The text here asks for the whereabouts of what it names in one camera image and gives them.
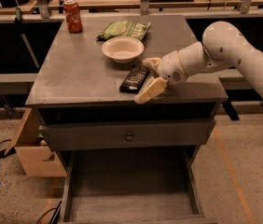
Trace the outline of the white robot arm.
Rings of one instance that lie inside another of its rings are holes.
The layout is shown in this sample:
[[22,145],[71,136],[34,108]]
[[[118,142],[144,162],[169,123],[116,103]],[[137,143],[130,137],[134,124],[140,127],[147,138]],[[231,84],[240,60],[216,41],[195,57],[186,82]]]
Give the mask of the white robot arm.
[[158,76],[135,96],[143,104],[196,74],[236,68],[263,99],[263,52],[254,48],[232,24],[217,21],[203,32],[202,41],[162,58],[148,58],[143,65]]

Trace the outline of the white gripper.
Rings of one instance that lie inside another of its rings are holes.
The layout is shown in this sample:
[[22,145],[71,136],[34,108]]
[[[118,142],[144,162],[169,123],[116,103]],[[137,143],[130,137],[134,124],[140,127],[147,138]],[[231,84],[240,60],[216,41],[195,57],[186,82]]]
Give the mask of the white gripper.
[[177,51],[173,51],[162,58],[144,59],[142,65],[154,71],[157,70],[160,77],[151,77],[147,81],[134,98],[137,104],[144,104],[162,94],[166,90],[168,82],[174,85],[187,80],[187,74]]

